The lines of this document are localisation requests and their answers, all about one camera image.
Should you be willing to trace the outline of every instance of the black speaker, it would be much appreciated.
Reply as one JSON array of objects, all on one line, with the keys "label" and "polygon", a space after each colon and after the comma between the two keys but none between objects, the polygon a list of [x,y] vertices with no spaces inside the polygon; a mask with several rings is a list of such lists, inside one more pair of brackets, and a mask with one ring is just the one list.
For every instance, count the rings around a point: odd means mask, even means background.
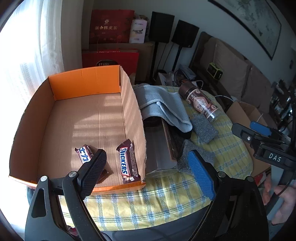
[{"label": "black speaker", "polygon": [[191,48],[199,29],[199,27],[191,23],[179,20],[172,42],[184,48]]},{"label": "black speaker", "polygon": [[170,41],[170,33],[172,32],[174,18],[174,15],[152,12],[149,40],[168,43]]}]

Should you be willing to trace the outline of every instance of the blue gripper pad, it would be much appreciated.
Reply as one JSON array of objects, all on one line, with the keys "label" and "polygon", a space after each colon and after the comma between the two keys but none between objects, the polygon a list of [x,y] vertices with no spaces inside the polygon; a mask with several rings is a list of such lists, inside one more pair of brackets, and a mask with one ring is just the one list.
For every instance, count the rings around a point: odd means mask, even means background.
[{"label": "blue gripper pad", "polygon": [[263,136],[271,136],[271,131],[268,127],[264,126],[264,125],[261,125],[260,123],[258,122],[255,122],[255,121],[252,121],[250,123],[250,128],[253,130],[253,131],[256,131],[258,133],[260,133],[261,135]]},{"label": "blue gripper pad", "polygon": [[188,163],[204,196],[213,200],[216,195],[214,182],[193,151],[188,153]]}]

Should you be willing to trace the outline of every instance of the framed painting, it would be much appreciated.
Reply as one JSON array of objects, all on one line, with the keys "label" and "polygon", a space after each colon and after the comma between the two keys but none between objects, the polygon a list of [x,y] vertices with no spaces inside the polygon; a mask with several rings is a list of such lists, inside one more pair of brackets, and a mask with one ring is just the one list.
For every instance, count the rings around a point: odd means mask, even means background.
[{"label": "framed painting", "polygon": [[266,0],[209,0],[236,19],[273,59],[281,22]]}]

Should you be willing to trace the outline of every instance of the red gift box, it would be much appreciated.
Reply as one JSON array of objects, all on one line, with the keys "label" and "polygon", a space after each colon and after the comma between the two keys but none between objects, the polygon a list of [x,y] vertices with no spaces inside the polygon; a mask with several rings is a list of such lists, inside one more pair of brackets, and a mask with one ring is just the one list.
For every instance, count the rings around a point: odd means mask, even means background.
[{"label": "red gift box", "polygon": [[95,67],[103,65],[121,65],[130,76],[136,74],[139,52],[137,50],[99,50],[82,52],[82,67]]},{"label": "red gift box", "polygon": [[134,10],[92,10],[89,43],[128,43]]}]

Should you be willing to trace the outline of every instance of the human hand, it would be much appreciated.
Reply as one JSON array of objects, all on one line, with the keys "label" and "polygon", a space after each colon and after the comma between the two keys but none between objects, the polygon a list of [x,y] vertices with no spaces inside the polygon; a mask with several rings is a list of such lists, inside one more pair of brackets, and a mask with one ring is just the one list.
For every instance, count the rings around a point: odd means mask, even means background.
[{"label": "human hand", "polygon": [[[268,175],[264,182],[264,191],[262,195],[264,205],[267,205],[270,201],[269,191],[271,190],[271,187],[271,175]],[[275,194],[279,194],[284,189],[284,187],[285,185],[276,186],[274,188]],[[280,197],[284,199],[284,203],[273,217],[271,221],[273,225],[286,222],[288,217],[291,215],[296,203],[296,183],[294,183],[292,187],[287,187]]]}]

